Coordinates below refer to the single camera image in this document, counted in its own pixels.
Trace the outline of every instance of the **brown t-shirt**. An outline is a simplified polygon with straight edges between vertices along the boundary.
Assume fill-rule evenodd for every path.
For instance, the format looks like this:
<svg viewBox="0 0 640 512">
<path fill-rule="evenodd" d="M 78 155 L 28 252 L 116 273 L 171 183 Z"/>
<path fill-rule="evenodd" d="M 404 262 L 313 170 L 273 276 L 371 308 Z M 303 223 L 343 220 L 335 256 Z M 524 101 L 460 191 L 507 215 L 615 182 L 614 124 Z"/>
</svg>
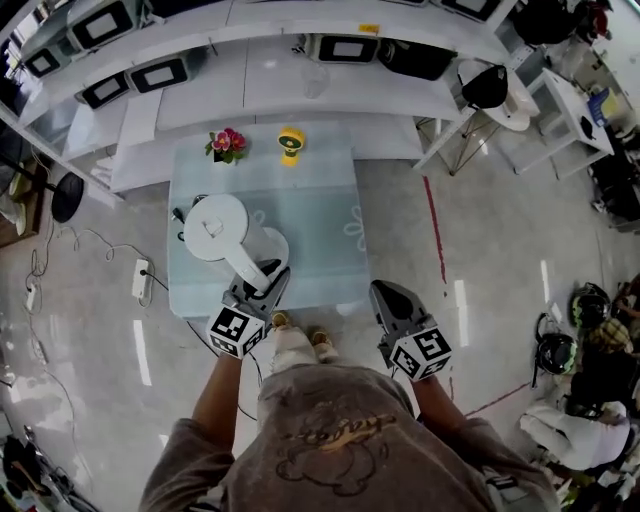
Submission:
<svg viewBox="0 0 640 512">
<path fill-rule="evenodd" d="M 140 511 L 559 510 L 546 477 L 485 421 L 440 439 L 373 370 L 294 367 L 264 381 L 258 407 L 260 433 L 236 461 L 178 421 Z"/>
</svg>

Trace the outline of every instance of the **plaid shirt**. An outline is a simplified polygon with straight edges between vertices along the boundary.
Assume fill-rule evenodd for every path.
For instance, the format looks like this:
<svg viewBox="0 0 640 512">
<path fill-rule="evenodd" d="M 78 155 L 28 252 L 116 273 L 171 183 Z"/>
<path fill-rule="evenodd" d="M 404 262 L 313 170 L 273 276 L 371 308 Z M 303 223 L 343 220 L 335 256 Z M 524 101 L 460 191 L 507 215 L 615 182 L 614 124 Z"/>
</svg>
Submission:
<svg viewBox="0 0 640 512">
<path fill-rule="evenodd" d="M 625 351 L 633 352 L 629 331 L 616 318 L 609 318 L 587 334 L 585 343 L 604 354 Z"/>
</svg>

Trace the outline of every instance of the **white electric kettle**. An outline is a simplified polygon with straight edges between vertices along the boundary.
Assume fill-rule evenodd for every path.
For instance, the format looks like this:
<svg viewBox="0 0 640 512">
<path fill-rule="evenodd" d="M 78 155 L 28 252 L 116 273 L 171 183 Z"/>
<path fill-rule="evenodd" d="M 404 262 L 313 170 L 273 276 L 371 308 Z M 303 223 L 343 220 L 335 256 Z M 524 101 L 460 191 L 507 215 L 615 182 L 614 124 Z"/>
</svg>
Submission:
<svg viewBox="0 0 640 512">
<path fill-rule="evenodd" d="M 260 292 L 287 266 L 289 244 L 273 228 L 262 228 L 242 202 L 229 194 L 207 196 L 187 215 L 184 242 L 196 258 L 210 262 L 216 272 L 238 274 Z M 280 260 L 266 276 L 256 262 Z"/>
</svg>

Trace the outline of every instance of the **kettle lid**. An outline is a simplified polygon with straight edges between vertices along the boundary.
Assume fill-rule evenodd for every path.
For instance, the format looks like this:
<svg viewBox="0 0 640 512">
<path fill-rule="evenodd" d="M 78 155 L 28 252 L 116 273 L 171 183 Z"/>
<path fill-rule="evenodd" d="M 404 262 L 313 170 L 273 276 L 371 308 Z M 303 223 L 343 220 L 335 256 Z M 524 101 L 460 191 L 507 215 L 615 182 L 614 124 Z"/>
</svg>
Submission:
<svg viewBox="0 0 640 512">
<path fill-rule="evenodd" d="M 242 243 L 249 229 L 249 214 L 242 202 L 229 194 L 207 196 L 196 204 L 184 223 L 184 243 L 196 258 L 223 259 Z"/>
</svg>

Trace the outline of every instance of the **black stand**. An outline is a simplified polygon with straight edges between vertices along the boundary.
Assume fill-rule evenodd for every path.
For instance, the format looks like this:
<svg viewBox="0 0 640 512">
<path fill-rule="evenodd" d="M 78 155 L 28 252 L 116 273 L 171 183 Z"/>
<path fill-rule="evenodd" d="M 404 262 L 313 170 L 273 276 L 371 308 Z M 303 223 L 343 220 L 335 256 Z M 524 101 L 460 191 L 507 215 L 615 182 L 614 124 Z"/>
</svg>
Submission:
<svg viewBox="0 0 640 512">
<path fill-rule="evenodd" d="M 58 182 L 58 185 L 54 186 L 26 171 L 2 153 L 0 153 L 0 162 L 30 179 L 35 185 L 53 192 L 51 215 L 56 222 L 67 222 L 76 213 L 84 192 L 84 181 L 81 178 L 68 172 Z"/>
</svg>

